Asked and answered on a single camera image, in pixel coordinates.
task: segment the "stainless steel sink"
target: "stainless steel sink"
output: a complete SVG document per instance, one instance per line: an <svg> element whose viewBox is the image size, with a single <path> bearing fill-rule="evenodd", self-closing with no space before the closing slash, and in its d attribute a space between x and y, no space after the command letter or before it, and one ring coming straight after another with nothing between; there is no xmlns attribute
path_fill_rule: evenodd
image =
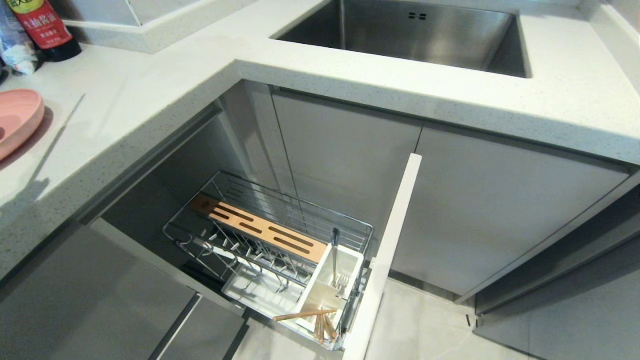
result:
<svg viewBox="0 0 640 360"><path fill-rule="evenodd" d="M278 40L529 78L510 13L390 0L334 0Z"/></svg>

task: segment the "soy sauce bottle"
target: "soy sauce bottle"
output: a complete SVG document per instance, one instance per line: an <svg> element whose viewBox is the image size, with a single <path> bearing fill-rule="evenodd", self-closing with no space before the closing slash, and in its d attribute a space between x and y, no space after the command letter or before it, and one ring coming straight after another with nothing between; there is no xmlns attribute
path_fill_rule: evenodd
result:
<svg viewBox="0 0 640 360"><path fill-rule="evenodd" d="M6 0L6 2L31 39L49 60L65 61L82 52L80 44L69 33L48 0Z"/></svg>

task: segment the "pink bowl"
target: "pink bowl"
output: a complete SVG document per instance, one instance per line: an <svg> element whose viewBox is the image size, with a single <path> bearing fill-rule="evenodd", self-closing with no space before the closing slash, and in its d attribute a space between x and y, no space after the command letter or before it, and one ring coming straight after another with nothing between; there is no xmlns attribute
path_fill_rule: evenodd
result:
<svg viewBox="0 0 640 360"><path fill-rule="evenodd" d="M0 161L38 129L44 117L42 96L30 89L0 92Z"/></svg>

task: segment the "wooden chopstick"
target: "wooden chopstick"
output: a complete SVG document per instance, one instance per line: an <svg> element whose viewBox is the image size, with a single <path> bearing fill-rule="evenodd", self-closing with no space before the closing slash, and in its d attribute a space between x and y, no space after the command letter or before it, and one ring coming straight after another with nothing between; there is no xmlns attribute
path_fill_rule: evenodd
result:
<svg viewBox="0 0 640 360"><path fill-rule="evenodd" d="M338 310L337 309L332 309L332 310L305 311L303 313L276 316L276 317L273 318L273 321L281 322L281 321L284 321L284 320L290 320L290 319L296 319L296 318L306 318L306 317L309 317L309 316L326 315L326 314L332 314L332 313L334 313L336 311L338 311Z"/></svg>
<svg viewBox="0 0 640 360"><path fill-rule="evenodd" d="M333 327L333 324L331 323L331 320L329 320L329 316L322 315L323 320L324 320L324 329L329 333L329 337L331 338L331 341L335 341L335 339L338 337L338 332L335 330L335 328Z"/></svg>
<svg viewBox="0 0 640 360"><path fill-rule="evenodd" d="M316 327L314 329L314 338L317 341L323 341L324 340L324 334L320 335L322 331L322 320L320 319L320 316L316 316Z"/></svg>
<svg viewBox="0 0 640 360"><path fill-rule="evenodd" d="M324 344L324 320L323 320L324 315L317 315L316 316L316 324L320 324L320 329L318 330L317 333L317 339L318 342L320 343L320 345Z"/></svg>

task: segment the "plastic bag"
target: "plastic bag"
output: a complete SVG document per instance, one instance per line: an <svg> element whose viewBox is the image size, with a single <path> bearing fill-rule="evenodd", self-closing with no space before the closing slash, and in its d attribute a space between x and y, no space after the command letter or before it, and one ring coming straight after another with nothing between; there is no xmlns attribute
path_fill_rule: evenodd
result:
<svg viewBox="0 0 640 360"><path fill-rule="evenodd" d="M4 0L0 0L0 56L13 70L25 75L38 68L33 43Z"/></svg>

